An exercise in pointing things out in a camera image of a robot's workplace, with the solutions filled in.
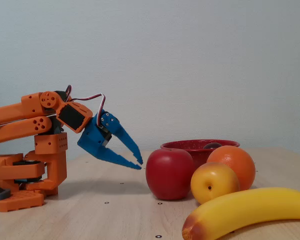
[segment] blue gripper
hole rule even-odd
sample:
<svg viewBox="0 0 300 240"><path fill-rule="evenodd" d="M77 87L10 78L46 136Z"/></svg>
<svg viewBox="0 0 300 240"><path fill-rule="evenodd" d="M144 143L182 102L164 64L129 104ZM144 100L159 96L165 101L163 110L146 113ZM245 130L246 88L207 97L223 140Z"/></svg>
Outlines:
<svg viewBox="0 0 300 240"><path fill-rule="evenodd" d="M140 170L141 166L128 161L106 147L112 135L114 135L133 153L137 162L143 164L139 147L121 126L119 120L111 113L102 110L101 124L103 128L100 128L97 126L97 117L98 114L85 126L77 144L97 159Z"/></svg>

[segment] robotic arm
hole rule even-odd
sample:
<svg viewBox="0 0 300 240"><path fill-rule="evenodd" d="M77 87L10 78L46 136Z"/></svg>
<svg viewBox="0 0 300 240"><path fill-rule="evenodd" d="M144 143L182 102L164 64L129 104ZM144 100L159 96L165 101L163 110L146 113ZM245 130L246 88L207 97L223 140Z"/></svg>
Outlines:
<svg viewBox="0 0 300 240"><path fill-rule="evenodd" d="M34 136L34 150L0 155L0 211L42 206L44 197L58 193L67 177L66 125L75 133L82 132L77 144L97 159L140 170L143 159L137 144L119 120L103 110L105 96L71 98L66 91L46 91L26 95L20 103L0 107L0 143ZM87 101L102 96L98 112L75 100ZM137 162L128 161L106 145L116 136L133 153ZM41 179L47 169L47 178Z"/></svg>

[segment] yellow peach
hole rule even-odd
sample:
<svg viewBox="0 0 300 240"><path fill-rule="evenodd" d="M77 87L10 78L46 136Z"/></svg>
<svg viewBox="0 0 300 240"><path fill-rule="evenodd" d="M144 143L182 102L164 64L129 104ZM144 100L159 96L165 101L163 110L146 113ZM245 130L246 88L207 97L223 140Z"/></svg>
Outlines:
<svg viewBox="0 0 300 240"><path fill-rule="evenodd" d="M238 177L224 163L205 163L193 173L191 178L191 192L200 204L238 191L240 191Z"/></svg>

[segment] bowl rim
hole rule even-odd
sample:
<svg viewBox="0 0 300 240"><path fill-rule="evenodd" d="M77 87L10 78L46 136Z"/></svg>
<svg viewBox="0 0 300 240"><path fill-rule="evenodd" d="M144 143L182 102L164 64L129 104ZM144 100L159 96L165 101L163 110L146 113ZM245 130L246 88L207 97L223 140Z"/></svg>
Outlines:
<svg viewBox="0 0 300 240"><path fill-rule="evenodd" d="M173 147L166 147L165 145L167 144L173 144L173 143L180 143L180 142L188 142L188 141L226 141L226 142L230 142L233 143L234 147L239 147L240 143L237 141L233 141L233 140L226 140L226 139L189 139L189 140L179 140L179 141L169 141L169 142L165 142L163 144L160 145L161 149L183 149L183 148L173 148ZM203 149L203 148L198 148L198 149L183 149L187 152L212 152L214 151L216 148L210 148L210 149Z"/></svg>

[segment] orange robotic arm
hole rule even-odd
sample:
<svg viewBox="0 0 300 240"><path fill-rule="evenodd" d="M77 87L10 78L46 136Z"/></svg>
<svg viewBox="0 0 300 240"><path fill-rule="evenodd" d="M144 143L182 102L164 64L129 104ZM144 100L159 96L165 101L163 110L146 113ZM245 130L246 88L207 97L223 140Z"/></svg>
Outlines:
<svg viewBox="0 0 300 240"><path fill-rule="evenodd" d="M58 185L67 177L68 142L61 127L80 133L93 115L84 105L68 100L66 92L46 91L0 107L0 143L35 135L34 151L25 156L0 155L1 212L41 206L44 196L58 193ZM40 180L45 166L47 178Z"/></svg>

